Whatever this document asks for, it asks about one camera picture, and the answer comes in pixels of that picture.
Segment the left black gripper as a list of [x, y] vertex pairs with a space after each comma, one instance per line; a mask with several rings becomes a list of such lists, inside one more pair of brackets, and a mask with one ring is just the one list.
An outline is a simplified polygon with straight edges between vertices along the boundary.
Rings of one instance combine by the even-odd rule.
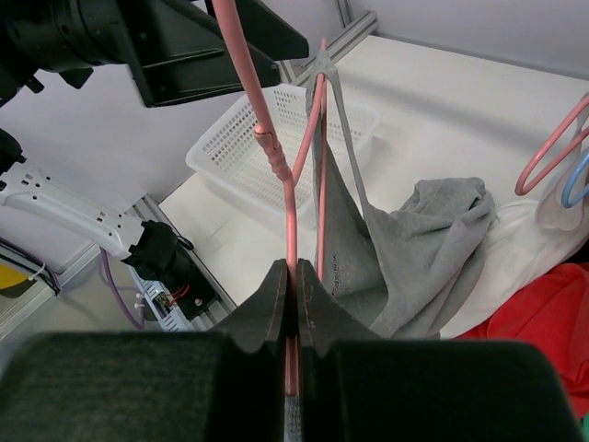
[[243, 89], [214, 21], [189, 1], [4, 1], [1, 102], [44, 89], [43, 70], [81, 88], [125, 64], [149, 108]]

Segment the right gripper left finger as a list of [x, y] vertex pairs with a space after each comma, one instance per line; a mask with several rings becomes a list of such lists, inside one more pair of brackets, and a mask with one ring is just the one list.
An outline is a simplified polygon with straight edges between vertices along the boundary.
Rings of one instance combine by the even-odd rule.
[[287, 271], [206, 332], [45, 333], [1, 377], [5, 441], [277, 441]]

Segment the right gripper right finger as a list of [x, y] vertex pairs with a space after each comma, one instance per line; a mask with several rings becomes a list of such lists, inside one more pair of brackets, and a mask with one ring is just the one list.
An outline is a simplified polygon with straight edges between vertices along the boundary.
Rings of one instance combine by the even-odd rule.
[[297, 266], [305, 441], [579, 441], [549, 361], [507, 341], [387, 340]]

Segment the grey tank top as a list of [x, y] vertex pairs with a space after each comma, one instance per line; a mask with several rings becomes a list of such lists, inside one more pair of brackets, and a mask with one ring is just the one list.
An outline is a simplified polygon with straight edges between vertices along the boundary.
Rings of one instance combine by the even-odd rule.
[[354, 200], [320, 130], [313, 132], [316, 265], [322, 288], [370, 331], [388, 339], [430, 339], [463, 306], [485, 261], [494, 218], [491, 193], [479, 178], [421, 180], [400, 209], [386, 213], [367, 199], [353, 150], [337, 69], [326, 52], [316, 75], [333, 87], [353, 183]]

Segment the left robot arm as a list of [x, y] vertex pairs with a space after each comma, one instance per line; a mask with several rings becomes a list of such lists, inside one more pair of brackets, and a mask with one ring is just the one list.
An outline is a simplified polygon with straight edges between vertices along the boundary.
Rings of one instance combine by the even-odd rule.
[[[1, 100], [42, 90], [40, 70], [81, 88], [95, 68], [125, 64], [149, 108], [274, 87], [277, 64], [307, 57], [306, 38], [259, 1], [5, 1]], [[172, 289], [200, 272], [167, 225], [111, 211], [41, 172], [1, 135], [1, 202], [90, 239], [145, 280]]]

